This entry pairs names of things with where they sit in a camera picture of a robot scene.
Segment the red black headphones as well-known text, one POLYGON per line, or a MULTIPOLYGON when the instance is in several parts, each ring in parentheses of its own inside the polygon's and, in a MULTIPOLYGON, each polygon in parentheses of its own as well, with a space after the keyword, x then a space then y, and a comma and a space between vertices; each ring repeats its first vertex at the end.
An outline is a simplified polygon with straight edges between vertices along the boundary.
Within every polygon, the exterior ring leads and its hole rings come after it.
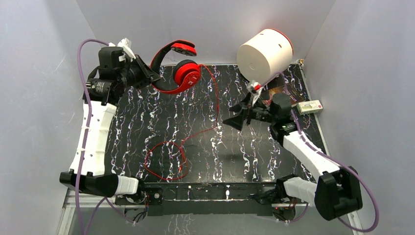
MULTIPOLYGON (((175 40, 161 48, 158 53, 154 56, 150 69, 157 74, 160 73, 161 62, 169 51, 174 51, 186 56, 196 56, 197 51, 195 45, 192 42, 186 40, 175 40)), ((193 60, 183 60, 179 62, 173 69, 172 72, 173 79, 178 85, 177 88, 172 90, 167 89, 163 85, 163 81, 159 78, 152 82, 152 85, 158 91, 164 94, 179 94, 184 92, 191 87, 195 86, 201 78, 200 66, 193 60)))

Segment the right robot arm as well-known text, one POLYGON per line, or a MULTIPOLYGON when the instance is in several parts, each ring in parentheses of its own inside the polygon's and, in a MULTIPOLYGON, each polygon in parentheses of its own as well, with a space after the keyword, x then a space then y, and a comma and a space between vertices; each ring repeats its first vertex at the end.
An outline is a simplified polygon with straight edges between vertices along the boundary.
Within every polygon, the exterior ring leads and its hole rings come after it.
POLYGON ((298 198, 315 206, 327 221, 363 207, 356 171, 347 170, 322 156, 296 124, 289 96, 275 94, 270 105, 266 106, 262 101, 254 102, 253 95, 247 94, 229 111, 236 115, 223 120, 223 124, 239 131, 253 119, 269 123, 273 139, 300 160, 316 180, 314 183, 306 181, 296 174, 277 179, 274 191, 280 202, 298 198))

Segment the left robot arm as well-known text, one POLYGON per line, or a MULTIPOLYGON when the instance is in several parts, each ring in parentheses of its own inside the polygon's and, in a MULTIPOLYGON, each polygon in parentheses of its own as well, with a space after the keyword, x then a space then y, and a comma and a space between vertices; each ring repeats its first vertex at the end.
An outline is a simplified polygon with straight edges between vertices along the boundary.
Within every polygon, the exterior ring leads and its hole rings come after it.
POLYGON ((97 66, 84 80, 84 120, 74 159, 59 181, 81 193, 113 197, 127 194, 135 204, 146 198, 139 179, 105 172, 105 151, 118 102, 130 87, 142 89, 157 75, 128 46, 102 47, 97 66))

